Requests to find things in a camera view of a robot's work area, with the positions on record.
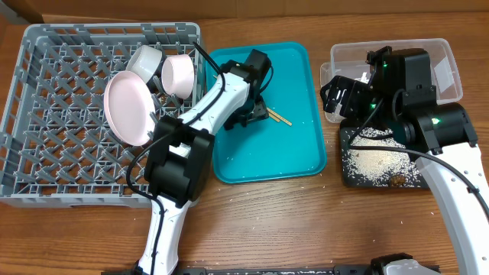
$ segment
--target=teal tray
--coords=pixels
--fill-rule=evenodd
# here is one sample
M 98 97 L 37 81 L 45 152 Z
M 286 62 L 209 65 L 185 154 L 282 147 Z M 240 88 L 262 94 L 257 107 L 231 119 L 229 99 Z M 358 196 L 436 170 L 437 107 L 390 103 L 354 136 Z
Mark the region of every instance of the teal tray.
M 248 183 L 321 172 L 326 151 L 307 50 L 298 43 L 255 45 L 216 50 L 210 56 L 218 65 L 244 62 L 252 49 L 268 55 L 274 77 L 261 94 L 268 108 L 292 123 L 271 118 L 240 125 L 215 136 L 214 173 L 225 183 Z M 207 89 L 215 83 L 206 64 Z

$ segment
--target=gray plastic dish rack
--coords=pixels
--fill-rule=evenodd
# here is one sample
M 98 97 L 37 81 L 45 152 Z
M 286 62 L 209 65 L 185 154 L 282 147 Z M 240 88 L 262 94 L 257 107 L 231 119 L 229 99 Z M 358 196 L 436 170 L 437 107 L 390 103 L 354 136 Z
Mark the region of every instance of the gray plastic dish rack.
M 192 96 L 167 96 L 153 81 L 154 120 L 177 116 L 205 87 L 202 45 L 194 23 L 37 24 L 24 32 L 0 125 L 0 202 L 17 207 L 125 205 L 149 207 L 125 184 L 125 171 L 142 147 L 111 132 L 103 111 L 108 80 L 125 69 L 141 45 L 164 56 L 187 53 L 194 62 Z M 131 175 L 139 190 L 146 157 Z

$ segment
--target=black cable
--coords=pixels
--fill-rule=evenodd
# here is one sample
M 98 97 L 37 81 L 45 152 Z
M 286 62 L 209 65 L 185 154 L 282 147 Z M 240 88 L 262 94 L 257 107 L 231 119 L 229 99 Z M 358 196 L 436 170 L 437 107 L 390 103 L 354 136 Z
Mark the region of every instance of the black cable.
M 215 63 L 215 61 L 196 42 L 193 42 L 193 45 L 199 51 L 199 53 L 202 54 L 204 59 L 207 62 L 209 62 L 210 66 L 221 76 L 222 86 L 221 86 L 221 89 L 219 90 L 219 93 L 217 94 L 217 96 L 201 112 L 199 112 L 194 118 L 192 118 L 191 120 L 189 120 L 188 122 L 183 124 L 183 126 L 188 126 L 188 125 L 191 125 L 192 123 L 194 123 L 195 121 L 198 121 L 218 101 L 218 99 L 221 97 L 222 93 L 224 92 L 225 86 L 226 86 L 224 73 L 219 69 L 219 66 Z M 173 132 L 171 132 L 169 134 L 165 134 L 163 137 L 158 138 L 156 141 L 154 141 L 152 144 L 150 144 L 148 147 L 146 147 L 142 152 L 139 153 L 139 155 L 137 157 L 135 157 L 132 160 L 132 162 L 128 166 L 128 169 L 126 170 L 125 180 L 129 186 L 129 189 L 131 189 L 132 192 L 143 196 L 144 198 L 155 201 L 158 204 L 158 207 L 160 208 L 161 217 L 160 217 L 160 222 L 158 224 L 157 233 L 156 233 L 156 236 L 154 238 L 154 243 L 153 243 L 153 253 L 151 254 L 152 259 L 151 259 L 150 275 L 154 275 L 154 267 L 156 265 L 157 245 L 158 245 L 158 240 L 160 239 L 161 229 L 163 227 L 164 208 L 163 208 L 163 204 L 157 199 L 157 196 L 150 196 L 147 193 L 142 192 L 142 191 L 140 191 L 134 187 L 134 185 L 131 181 L 131 171 L 134 168 L 134 166 L 136 165 L 136 163 L 138 163 L 138 161 L 146 154 L 146 152 L 148 152 L 153 146 L 160 143 L 161 141 L 164 141 L 167 138 L 170 138 L 171 136 L 173 136 L 176 133 L 176 131 L 178 131 L 179 129 L 181 129 L 181 127 L 177 128 L 176 130 L 174 130 Z
M 358 135 L 360 138 L 365 138 L 365 139 L 369 139 L 369 140 L 372 140 L 372 141 L 382 141 L 384 139 L 388 139 L 388 138 L 393 138 L 393 134 L 382 134 L 382 135 L 379 135 L 379 136 L 374 136 L 374 137 L 367 137 L 363 134 L 359 134 Z
M 393 97 L 392 97 L 392 106 L 391 106 L 391 108 L 392 108 L 392 109 L 391 109 L 391 111 L 392 111 L 392 119 L 393 119 L 394 121 L 397 121 L 397 113 L 396 113 L 397 97 L 399 97 L 399 94 L 400 94 L 400 93 L 402 93 L 402 92 L 404 92 L 404 90 L 403 90 L 403 89 L 398 89 L 398 90 L 397 90 L 397 91 L 394 93 L 394 95 L 393 95 Z
M 270 66 L 270 69 L 272 70 L 272 73 L 270 74 L 270 78 L 269 78 L 267 84 L 265 84 L 261 87 L 260 92 L 263 92 L 268 87 L 268 84 L 270 84 L 270 81 L 272 81 L 272 77 L 274 77 L 274 68 L 272 66 Z
M 379 101 L 376 108 L 373 110 L 373 112 L 367 118 L 367 120 L 364 122 L 364 124 L 362 126 L 360 126 L 353 133 L 353 135 L 350 137 L 350 139 L 348 140 L 348 149 L 352 149 L 352 150 L 385 150 L 385 151 L 391 151 L 391 152 L 412 154 L 412 155 L 415 155 L 418 157 L 424 157 L 428 160 L 434 161 L 434 162 L 442 165 L 444 168 L 446 168 L 446 169 L 450 170 L 450 172 L 454 173 L 462 182 L 464 182 L 471 193 L 474 193 L 475 198 L 479 201 L 479 204 L 481 204 L 481 207 L 484 210 L 486 218 L 489 221 L 489 207 L 487 206 L 487 203 L 484 201 L 484 198 L 482 198 L 481 194 L 479 193 L 479 189 L 476 188 L 464 175 L 462 175 L 462 173 L 460 173 L 458 170 L 456 170 L 452 165 L 446 163 L 444 160 L 440 160 L 438 157 L 432 156 L 430 154 L 425 154 L 425 153 L 421 153 L 418 151 L 409 150 L 406 148 L 388 147 L 388 146 L 354 146 L 354 145 L 352 146 L 351 145 L 353 140 L 365 129 L 368 122 L 370 122 L 370 120 L 380 110 L 383 101 L 384 101 L 384 99 L 381 99 Z

